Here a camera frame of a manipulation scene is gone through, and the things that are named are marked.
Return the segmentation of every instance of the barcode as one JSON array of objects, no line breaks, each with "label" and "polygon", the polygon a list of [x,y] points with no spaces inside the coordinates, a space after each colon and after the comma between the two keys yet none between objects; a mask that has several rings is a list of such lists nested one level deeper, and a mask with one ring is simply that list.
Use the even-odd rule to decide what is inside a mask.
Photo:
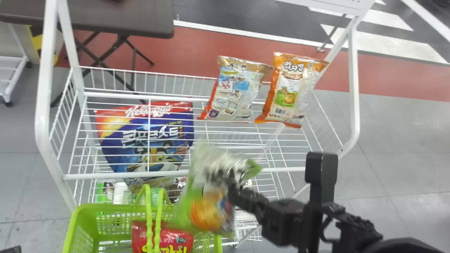
[{"label": "barcode", "polygon": [[285,114],[286,110],[281,110],[280,108],[275,108],[275,113]]}]

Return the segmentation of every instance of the basket handle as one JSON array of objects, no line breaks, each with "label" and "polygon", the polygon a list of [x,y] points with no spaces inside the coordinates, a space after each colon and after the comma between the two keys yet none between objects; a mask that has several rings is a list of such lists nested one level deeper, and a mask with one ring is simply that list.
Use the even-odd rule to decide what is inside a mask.
[{"label": "basket handle", "polygon": [[139,205],[142,196],[145,195],[145,211],[146,211],[146,226],[147,226],[147,252],[148,253],[160,253],[159,243],[161,241],[161,216],[162,216],[162,205],[164,204],[163,201],[166,201],[167,205],[172,205],[172,202],[169,199],[169,195],[167,195],[166,189],[161,188],[159,190],[158,194],[158,207],[156,212],[156,223],[155,223],[155,237],[154,242],[155,246],[153,248],[152,243],[152,226],[153,226],[153,220],[152,220],[152,208],[151,208],[151,199],[150,199],[150,186],[144,184],[142,186],[142,189],[139,191],[138,196],[136,197],[135,202],[132,205]]}]

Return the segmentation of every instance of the blue snack bag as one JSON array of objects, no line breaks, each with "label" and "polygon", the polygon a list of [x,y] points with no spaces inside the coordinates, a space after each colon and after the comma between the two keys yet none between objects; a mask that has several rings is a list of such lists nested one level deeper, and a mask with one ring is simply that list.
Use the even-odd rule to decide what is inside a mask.
[{"label": "blue snack bag", "polygon": [[[154,101],[95,112],[100,145],[114,172],[176,171],[194,140],[190,102]],[[124,178],[133,193],[174,177]]]}]

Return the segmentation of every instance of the red noodle package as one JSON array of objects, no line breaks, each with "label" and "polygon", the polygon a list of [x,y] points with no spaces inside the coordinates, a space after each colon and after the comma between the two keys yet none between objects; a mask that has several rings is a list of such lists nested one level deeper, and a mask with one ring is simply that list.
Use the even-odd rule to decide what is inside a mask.
[{"label": "red noodle package", "polygon": [[[155,245],[155,224],[152,227],[152,244]],[[191,233],[167,228],[165,222],[161,222],[161,241],[159,248],[161,253],[190,253],[194,237]],[[133,221],[131,223],[131,247],[134,253],[145,253],[147,250],[147,225],[145,221]]]},{"label": "red noodle package", "polygon": [[255,123],[283,122],[301,128],[306,96],[319,80],[328,62],[293,54],[274,53],[275,71],[262,114]]}]

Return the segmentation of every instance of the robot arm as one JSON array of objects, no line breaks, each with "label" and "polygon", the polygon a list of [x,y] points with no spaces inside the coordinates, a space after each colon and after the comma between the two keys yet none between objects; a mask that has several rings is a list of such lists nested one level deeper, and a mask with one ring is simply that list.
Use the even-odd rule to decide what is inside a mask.
[{"label": "robot arm", "polygon": [[[372,222],[334,203],[337,173],[337,155],[309,152],[305,170],[305,181],[311,184],[308,203],[295,199],[269,202],[236,185],[230,186],[228,197],[232,204],[256,216],[262,236],[277,246],[297,247],[299,253],[317,253],[320,240],[333,244],[332,253],[443,253],[413,238],[383,241]],[[327,239],[324,230],[333,219],[341,235]]]}]

